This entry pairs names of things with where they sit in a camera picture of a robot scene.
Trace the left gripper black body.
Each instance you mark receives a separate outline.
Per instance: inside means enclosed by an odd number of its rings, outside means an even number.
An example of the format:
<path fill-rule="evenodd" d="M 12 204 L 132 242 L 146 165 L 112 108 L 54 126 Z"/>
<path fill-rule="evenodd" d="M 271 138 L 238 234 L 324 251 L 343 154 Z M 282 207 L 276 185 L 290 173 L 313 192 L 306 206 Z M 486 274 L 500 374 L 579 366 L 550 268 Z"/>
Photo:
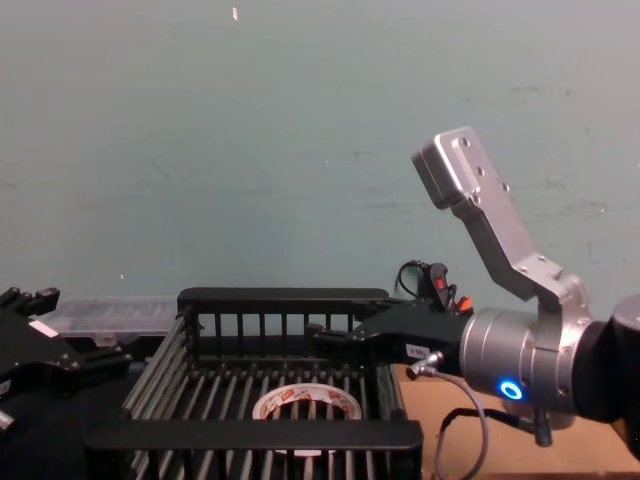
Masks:
<path fill-rule="evenodd" d="M 76 380 L 76 353 L 39 320 L 1 311 L 1 395 L 68 389 Z"/>

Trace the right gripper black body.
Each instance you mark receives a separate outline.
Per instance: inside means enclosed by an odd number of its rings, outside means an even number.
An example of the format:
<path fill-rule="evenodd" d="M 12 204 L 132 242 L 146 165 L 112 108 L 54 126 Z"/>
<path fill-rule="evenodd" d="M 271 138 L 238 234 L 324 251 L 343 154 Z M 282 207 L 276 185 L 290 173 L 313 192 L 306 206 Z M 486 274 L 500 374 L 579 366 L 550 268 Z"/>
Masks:
<path fill-rule="evenodd" d="M 349 356 L 362 366 L 411 365 L 439 352 L 439 369 L 461 371 L 460 349 L 471 317 L 435 311 L 425 302 L 395 305 L 364 320 L 349 335 Z"/>

